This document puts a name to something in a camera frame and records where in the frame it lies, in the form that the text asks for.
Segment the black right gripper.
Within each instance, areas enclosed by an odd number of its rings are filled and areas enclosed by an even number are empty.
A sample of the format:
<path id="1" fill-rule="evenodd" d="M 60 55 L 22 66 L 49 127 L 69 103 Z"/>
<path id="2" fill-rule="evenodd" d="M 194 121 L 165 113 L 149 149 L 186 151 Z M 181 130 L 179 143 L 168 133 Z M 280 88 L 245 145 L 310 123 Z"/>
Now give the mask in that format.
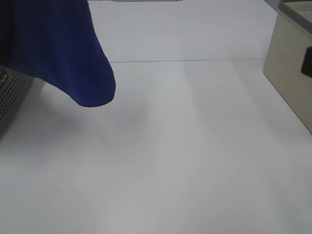
<path id="1" fill-rule="evenodd" d="M 308 47 L 303 59 L 302 63 L 302 68 L 301 68 L 301 73 L 308 76 L 312 77 L 312 47 Z"/>

